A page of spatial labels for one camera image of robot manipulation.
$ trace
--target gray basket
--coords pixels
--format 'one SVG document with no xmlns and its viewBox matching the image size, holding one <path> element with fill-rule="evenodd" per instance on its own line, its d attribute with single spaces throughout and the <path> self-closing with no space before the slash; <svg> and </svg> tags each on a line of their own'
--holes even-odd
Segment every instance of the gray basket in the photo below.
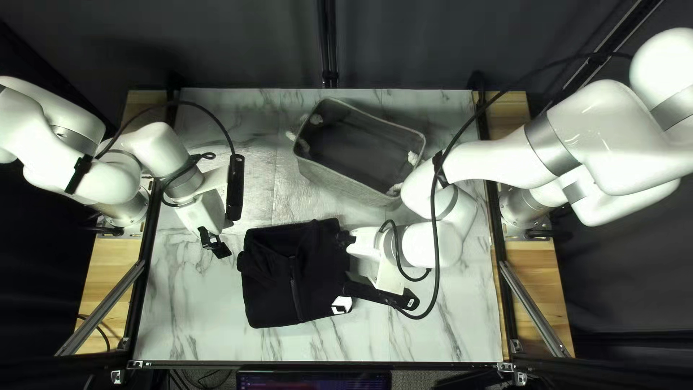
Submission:
<svg viewBox="0 0 693 390">
<path fill-rule="evenodd" d="M 399 201 L 388 190 L 418 164 L 426 138 L 334 98 L 319 101 L 301 125 L 292 151 L 311 182 L 370 206 Z"/>
</svg>

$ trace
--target dark backdrop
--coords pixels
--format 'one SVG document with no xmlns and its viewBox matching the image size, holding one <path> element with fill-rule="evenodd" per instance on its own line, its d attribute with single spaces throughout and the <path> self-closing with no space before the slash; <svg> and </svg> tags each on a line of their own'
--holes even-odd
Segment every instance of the dark backdrop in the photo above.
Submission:
<svg viewBox="0 0 693 390">
<path fill-rule="evenodd" d="M 0 73 L 88 106 L 71 85 L 0 25 Z M 72 334 L 94 235 L 85 206 L 29 185 L 19 161 L 0 164 L 2 359 L 54 354 Z"/>
<path fill-rule="evenodd" d="M 569 55 L 633 0 L 337 0 L 343 87 L 505 84 Z M 320 87 L 315 0 L 12 0 L 0 18 L 115 122 L 131 87 Z M 541 91 L 546 74 L 526 88 Z"/>
<path fill-rule="evenodd" d="M 693 28 L 693 3 L 666 0 L 621 51 L 673 27 Z M 628 84 L 627 62 L 610 61 L 594 80 Z M 574 215 L 560 220 L 573 240 L 557 245 L 576 353 L 584 357 L 656 359 L 693 364 L 691 336 L 654 341 L 657 332 L 693 333 L 693 176 L 663 201 L 603 226 L 588 228 Z M 610 340 L 602 339 L 608 334 Z M 630 332 L 655 332 L 639 340 Z"/>
<path fill-rule="evenodd" d="M 591 50 L 633 3 L 337 0 L 341 86 L 464 88 L 471 71 L 480 69 L 491 87 L 499 87 L 541 64 Z M 685 0 L 666 0 L 624 50 L 634 51 L 649 36 L 671 26 L 690 26 L 690 11 Z M 320 86 L 313 0 L 14 0 L 3 3 L 0 18 L 113 122 L 120 117 L 129 88 L 163 87 L 171 72 L 183 75 L 191 86 Z M 32 56 L 17 53 L 8 34 L 2 35 L 3 73 L 56 92 L 67 91 L 61 93 L 79 101 L 78 94 L 69 92 L 69 84 L 56 75 L 47 76 L 51 70 Z M 612 61 L 599 76 L 627 81 L 626 70 L 627 65 Z M 562 84 L 561 77 L 569 71 L 557 69 L 521 88 L 542 92 Z M 18 216 L 19 211 L 34 212 L 31 218 L 16 217 L 4 225 L 7 233 L 2 237 L 13 243 L 5 249 L 5 264 L 26 264 L 11 287 L 29 289 L 27 296 L 44 289 L 46 296 L 62 286 L 58 279 L 83 281 L 91 248 L 88 239 L 66 229 L 51 229 L 75 226 L 81 206 L 29 187 L 17 167 L 0 168 L 18 194 L 14 198 L 4 194 L 0 201 Z M 561 221 L 575 232 L 573 241 L 559 247 L 559 255 L 570 320 L 577 330 L 690 329 L 691 314 L 685 308 L 690 307 L 693 291 L 681 278 L 690 272 L 686 227 L 692 217 L 686 206 L 692 187 L 687 178 L 662 204 L 609 226 L 585 228 L 572 216 Z M 63 214 L 53 211 L 61 207 L 72 209 Z M 36 252 L 30 244 L 34 239 L 62 243 L 62 249 L 53 253 L 71 260 L 56 263 Z M 69 277 L 54 273 L 50 283 L 35 277 L 48 275 L 42 267 L 54 270 L 55 264 Z M 10 285 L 4 288 L 6 293 L 12 291 Z M 60 331 L 44 336 L 66 332 L 78 303 L 77 290 L 81 286 L 55 296 L 70 300 L 71 306 L 60 312 Z M 38 306 L 28 307 L 23 314 L 10 312 L 10 316 L 28 318 L 28 313 L 42 312 Z M 35 340 L 43 348 L 31 349 L 37 353 L 48 353 L 56 344 Z"/>
</svg>

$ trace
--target white marble table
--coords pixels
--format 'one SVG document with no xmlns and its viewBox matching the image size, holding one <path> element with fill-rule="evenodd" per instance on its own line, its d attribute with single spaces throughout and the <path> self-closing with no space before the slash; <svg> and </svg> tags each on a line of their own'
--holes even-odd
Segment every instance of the white marble table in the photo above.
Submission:
<svg viewBox="0 0 693 390">
<path fill-rule="evenodd" d="M 480 209 L 457 266 L 443 269 L 438 300 L 423 320 L 356 300 L 353 311 L 282 328 L 253 329 L 245 318 L 236 255 L 248 228 L 337 217 L 343 228 L 421 221 L 406 207 L 387 212 L 363 206 L 308 182 L 298 172 L 284 135 L 324 96 L 421 131 L 425 158 L 445 147 L 473 112 L 469 91 L 441 90 L 220 90 L 185 89 L 184 100 L 210 109 L 229 129 L 245 156 L 242 219 L 223 232 L 233 257 L 216 259 L 200 247 L 172 209 L 161 207 L 134 358 L 235 362 L 499 362 L 498 304 L 483 183 L 462 183 Z M 200 162 L 203 171 L 228 161 L 219 129 L 194 108 L 181 107 L 176 132 L 188 150 L 219 158 Z M 477 139 L 476 128 L 461 142 Z M 352 269 L 375 276 L 377 265 L 354 260 Z M 428 306 L 434 278 L 409 283 Z"/>
</svg>

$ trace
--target cable clip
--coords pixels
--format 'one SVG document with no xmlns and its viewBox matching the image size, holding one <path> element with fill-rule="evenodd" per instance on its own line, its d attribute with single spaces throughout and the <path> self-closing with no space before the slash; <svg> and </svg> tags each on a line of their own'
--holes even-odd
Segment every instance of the cable clip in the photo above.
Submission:
<svg viewBox="0 0 693 390">
<path fill-rule="evenodd" d="M 94 159 L 92 155 L 85 154 L 84 156 L 77 159 L 75 163 L 75 173 L 72 174 L 67 187 L 65 187 L 65 194 L 72 195 L 77 190 L 77 186 L 82 181 L 82 178 L 91 169 L 91 161 Z"/>
<path fill-rule="evenodd" d="M 445 187 L 449 186 L 450 183 L 448 183 L 448 178 L 445 177 L 445 171 L 443 170 L 443 167 L 442 167 L 443 163 L 441 161 L 442 158 L 443 158 L 443 151 L 438 151 L 438 153 L 435 153 L 435 155 L 433 156 L 433 159 L 432 159 L 433 172 L 438 172 L 436 174 L 436 177 L 438 178 L 438 183 L 440 183 L 440 185 L 443 188 L 445 188 Z"/>
</svg>

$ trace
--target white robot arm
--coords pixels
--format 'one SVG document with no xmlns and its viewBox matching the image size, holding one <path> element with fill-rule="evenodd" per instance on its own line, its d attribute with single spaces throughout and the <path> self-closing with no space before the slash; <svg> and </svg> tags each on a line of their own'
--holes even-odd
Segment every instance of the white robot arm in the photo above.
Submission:
<svg viewBox="0 0 693 390">
<path fill-rule="evenodd" d="M 636 53 L 633 90 L 613 80 L 596 81 L 505 138 L 456 146 L 443 163 L 451 185 L 438 185 L 434 216 L 433 159 L 416 168 L 401 198 L 423 218 L 439 221 L 440 266 L 459 260 L 477 212 L 471 198 L 454 186 L 459 181 L 493 180 L 515 187 L 500 199 L 501 213 L 510 223 L 528 226 L 568 202 L 584 224 L 597 226 L 670 195 L 681 177 L 693 173 L 691 69 L 693 30 L 668 30 Z M 347 250 L 378 259 L 382 269 L 392 272 L 383 272 L 390 279 L 378 280 L 376 288 L 400 294 L 403 279 L 388 265 L 394 263 L 394 244 L 387 238 L 392 233 L 372 229 L 354 230 L 357 241 Z M 404 227 L 403 264 L 434 267 L 431 239 L 428 222 Z"/>
<path fill-rule="evenodd" d="M 147 199 L 139 191 L 143 170 L 165 178 L 188 164 L 190 155 L 165 123 L 122 134 L 88 172 L 73 193 L 66 192 L 85 155 L 94 155 L 105 132 L 93 114 L 17 78 L 0 77 L 0 162 L 19 158 L 31 184 L 68 196 L 105 214 L 115 226 L 140 223 Z M 197 167 L 171 182 L 166 194 L 176 213 L 198 237 L 200 226 L 218 235 L 225 205 L 217 187 L 226 185 L 227 168 L 203 174 Z"/>
</svg>

